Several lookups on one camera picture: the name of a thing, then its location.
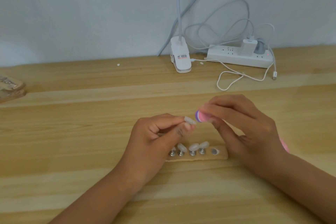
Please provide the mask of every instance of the forearm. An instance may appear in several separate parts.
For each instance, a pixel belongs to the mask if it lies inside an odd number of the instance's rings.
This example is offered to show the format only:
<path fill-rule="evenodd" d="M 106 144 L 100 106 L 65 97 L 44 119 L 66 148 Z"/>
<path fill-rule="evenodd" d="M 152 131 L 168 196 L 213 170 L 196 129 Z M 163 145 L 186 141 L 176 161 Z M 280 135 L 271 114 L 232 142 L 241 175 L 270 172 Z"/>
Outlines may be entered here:
<path fill-rule="evenodd" d="M 335 223 L 336 178 L 332 175 L 288 154 L 282 170 L 267 179 L 327 223 Z"/>
<path fill-rule="evenodd" d="M 49 224 L 111 223 L 137 190 L 132 181 L 114 169 Z"/>

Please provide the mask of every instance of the power outlet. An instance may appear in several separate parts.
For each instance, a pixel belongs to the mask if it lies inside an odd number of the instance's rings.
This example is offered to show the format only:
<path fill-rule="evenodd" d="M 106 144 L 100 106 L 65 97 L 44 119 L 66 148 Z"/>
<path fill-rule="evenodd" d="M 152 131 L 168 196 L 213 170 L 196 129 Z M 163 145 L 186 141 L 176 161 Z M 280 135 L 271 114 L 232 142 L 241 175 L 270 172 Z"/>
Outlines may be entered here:
<path fill-rule="evenodd" d="M 261 68 L 268 68 L 273 62 L 273 57 L 269 50 L 266 50 L 263 55 L 251 53 L 249 56 L 241 56 L 239 55 L 240 52 L 241 47 L 211 45 L 208 49 L 208 55 L 204 59 L 208 61 L 213 59 L 213 62 L 218 62 L 215 60 L 219 60 L 228 64 Z"/>

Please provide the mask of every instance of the wooden desk surface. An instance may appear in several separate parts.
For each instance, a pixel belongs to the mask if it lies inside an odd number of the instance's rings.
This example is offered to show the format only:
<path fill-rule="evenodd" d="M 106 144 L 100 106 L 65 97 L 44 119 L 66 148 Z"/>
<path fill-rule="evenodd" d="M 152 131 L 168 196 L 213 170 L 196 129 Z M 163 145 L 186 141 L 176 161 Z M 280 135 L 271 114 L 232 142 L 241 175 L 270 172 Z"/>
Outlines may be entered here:
<path fill-rule="evenodd" d="M 222 65 L 194 62 L 190 73 L 178 74 L 168 56 L 0 69 L 29 92 L 0 104 L 0 223 L 48 222 L 115 166 L 138 118 L 192 117 L 219 94 L 245 94 L 276 121 L 292 153 L 336 175 L 335 52 L 277 49 L 276 81 L 269 72 L 263 82 L 244 78 L 224 93 L 216 88 Z M 233 78 L 225 74 L 222 87 Z M 210 124 L 185 138 L 205 140 L 223 143 Z M 320 223 L 233 159 L 166 163 L 115 222 Z"/>

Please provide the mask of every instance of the pink object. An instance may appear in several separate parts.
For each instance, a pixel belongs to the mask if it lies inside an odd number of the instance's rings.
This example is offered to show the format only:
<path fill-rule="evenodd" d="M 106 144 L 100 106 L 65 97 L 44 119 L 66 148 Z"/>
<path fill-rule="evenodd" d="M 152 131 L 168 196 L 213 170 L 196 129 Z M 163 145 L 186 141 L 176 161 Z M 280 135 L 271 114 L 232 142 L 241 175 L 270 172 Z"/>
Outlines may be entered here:
<path fill-rule="evenodd" d="M 286 144 L 284 141 L 282 141 L 281 139 L 280 139 L 280 142 L 281 142 L 283 148 L 284 148 L 287 152 L 289 152 L 289 149 L 288 149 L 287 144 Z"/>
<path fill-rule="evenodd" d="M 207 122 L 211 118 L 211 115 L 197 110 L 197 112 L 195 113 L 195 118 L 198 122 Z"/>

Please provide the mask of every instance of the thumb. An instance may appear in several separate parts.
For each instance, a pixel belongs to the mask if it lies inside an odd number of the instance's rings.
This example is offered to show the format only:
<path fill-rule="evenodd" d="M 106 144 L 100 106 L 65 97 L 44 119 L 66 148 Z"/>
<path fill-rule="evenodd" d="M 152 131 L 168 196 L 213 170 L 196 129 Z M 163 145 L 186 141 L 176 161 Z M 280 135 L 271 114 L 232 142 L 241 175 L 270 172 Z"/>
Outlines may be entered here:
<path fill-rule="evenodd" d="M 190 134 L 195 129 L 195 125 L 190 125 L 187 122 L 183 122 L 171 131 L 158 138 L 156 141 L 163 145 L 166 152 L 169 152 L 181 139 L 183 136 Z"/>
<path fill-rule="evenodd" d="M 237 134 L 230 128 L 230 126 L 222 119 L 211 117 L 210 123 L 217 129 L 223 138 L 228 150 L 232 153 L 238 153 L 241 148 L 241 141 L 238 139 Z"/>

